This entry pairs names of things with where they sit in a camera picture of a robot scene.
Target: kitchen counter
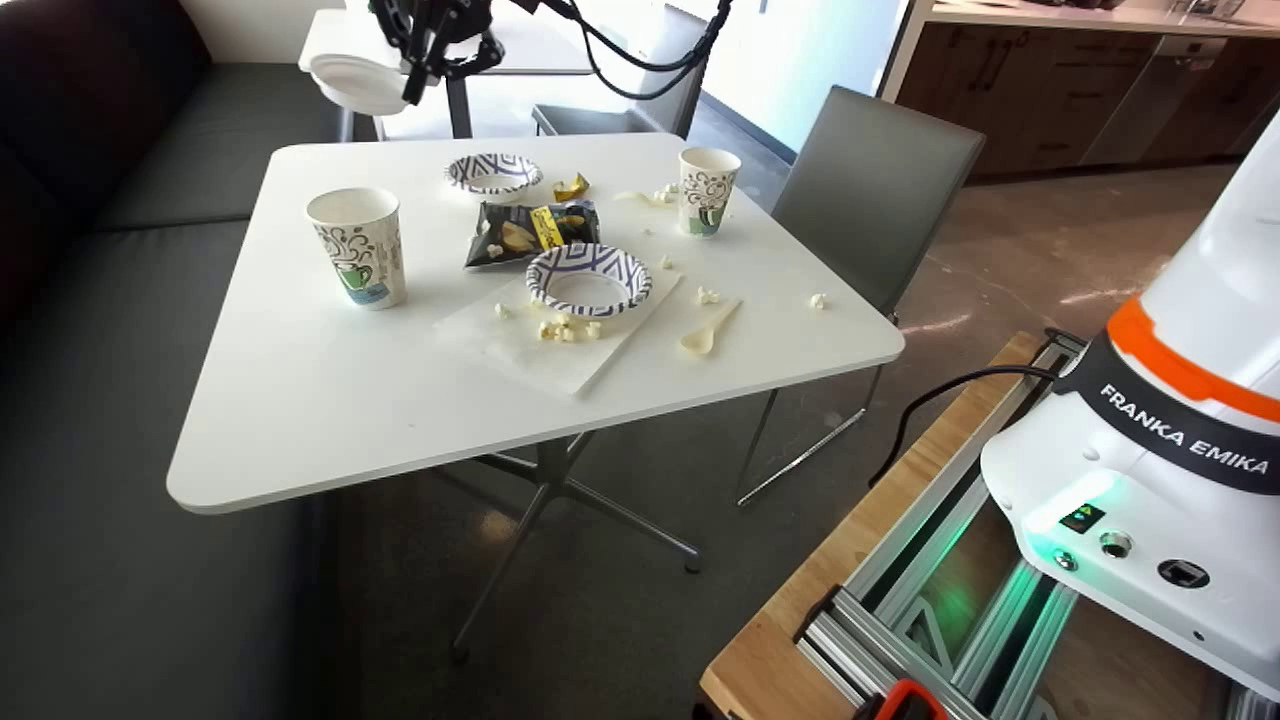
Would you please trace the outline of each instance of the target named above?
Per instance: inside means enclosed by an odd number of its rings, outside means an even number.
[[[1021,0],[935,0],[927,24],[984,24],[984,27],[1085,27],[1085,33],[1167,33],[1167,36],[1275,36],[1275,24],[1181,17],[1145,6],[1053,7]]]

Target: bowl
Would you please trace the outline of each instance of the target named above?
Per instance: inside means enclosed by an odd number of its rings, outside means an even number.
[[[367,55],[322,54],[312,55],[312,82],[334,103],[354,109],[362,118],[403,113],[403,76]]]
[[[654,287],[643,265],[610,244],[540,251],[525,268],[525,284],[545,309],[592,321],[635,309]]]
[[[479,154],[449,166],[451,187],[463,187],[479,200],[507,200],[531,187],[540,175],[545,172],[531,162],[507,154]]]

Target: chair back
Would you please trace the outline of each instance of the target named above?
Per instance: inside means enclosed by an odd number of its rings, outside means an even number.
[[[663,83],[671,83],[675,71],[643,71],[641,82],[641,94],[655,94]],[[663,96],[655,99],[635,99],[635,113],[650,118],[655,127],[671,133],[671,137],[690,137],[691,127],[691,113],[697,113],[697,99],[703,94],[703,76],[707,76],[707,66],[697,66],[690,76],[679,76],[675,87],[668,87]]]
[[[893,318],[984,137],[833,87],[774,218]]]

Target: white robot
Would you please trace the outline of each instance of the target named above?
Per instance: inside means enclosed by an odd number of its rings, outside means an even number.
[[[979,469],[1028,563],[1280,703],[1280,118]]]

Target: wall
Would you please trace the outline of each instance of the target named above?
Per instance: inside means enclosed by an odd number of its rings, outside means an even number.
[[[293,66],[318,7],[343,0],[180,0],[219,66]]]
[[[913,0],[738,0],[707,94],[794,154],[833,83],[875,96]]]

